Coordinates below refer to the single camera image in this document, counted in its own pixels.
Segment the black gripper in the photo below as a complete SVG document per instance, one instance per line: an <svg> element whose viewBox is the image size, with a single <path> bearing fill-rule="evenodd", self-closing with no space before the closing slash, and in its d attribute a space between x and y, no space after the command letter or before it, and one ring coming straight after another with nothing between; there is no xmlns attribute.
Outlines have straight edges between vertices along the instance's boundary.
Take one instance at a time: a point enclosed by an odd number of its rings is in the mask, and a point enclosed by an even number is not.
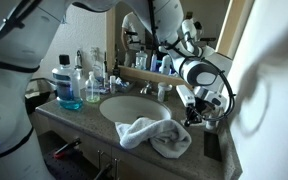
<svg viewBox="0 0 288 180"><path fill-rule="evenodd" d="M205 105L202 115L209 117L210 121L218 121L226 108L227 99L220 93L207 90L201 86L195 87L193 93L195 98L199 99ZM192 108L187 108L184 125L189 127L190 125L199 124L200 122L201 120L198 117L197 111Z"/></svg>

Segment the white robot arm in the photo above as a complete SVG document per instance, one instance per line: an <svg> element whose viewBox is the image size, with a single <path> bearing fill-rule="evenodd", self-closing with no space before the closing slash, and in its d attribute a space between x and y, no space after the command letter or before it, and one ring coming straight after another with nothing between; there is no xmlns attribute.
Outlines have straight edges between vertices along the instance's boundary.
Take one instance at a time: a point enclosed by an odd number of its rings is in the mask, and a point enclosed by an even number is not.
<svg viewBox="0 0 288 180"><path fill-rule="evenodd" d="M232 65L219 53L195 57L179 42L179 0L0 0L0 180L55 180L25 112L27 85L45 62L71 5L103 13L120 2L132 8L147 30L157 27L159 44L188 84L212 87Z"/></svg>

